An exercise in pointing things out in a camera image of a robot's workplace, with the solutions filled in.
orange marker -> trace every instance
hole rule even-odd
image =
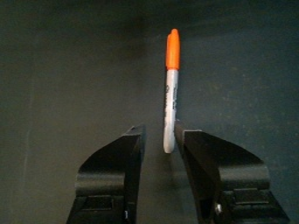
[[[164,129],[162,129],[162,149],[165,153],[173,151],[173,122],[176,111],[176,90],[180,68],[180,38],[176,29],[172,29],[166,38],[165,50],[165,106],[164,106]]]

dark background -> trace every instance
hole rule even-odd
[[[137,223],[196,223],[164,154],[164,48],[181,36],[177,118],[245,147],[299,223],[299,3],[0,1],[0,223],[64,223],[77,169],[146,126]]]

orange marker cap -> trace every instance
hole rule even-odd
[[[166,38],[165,67],[166,70],[180,68],[180,38],[176,29],[172,29]]]

white marker barrel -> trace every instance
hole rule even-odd
[[[165,79],[165,106],[164,106],[164,128],[162,128],[162,149],[165,153],[173,151],[173,122],[176,112],[176,91],[178,71],[169,69]]]

marker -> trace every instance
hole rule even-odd
[[[172,29],[166,38],[165,50],[165,106],[164,106],[164,128],[162,128],[162,150],[165,153],[173,151],[173,122],[174,122],[174,106],[177,91],[177,76],[180,68],[180,39],[178,32]]]

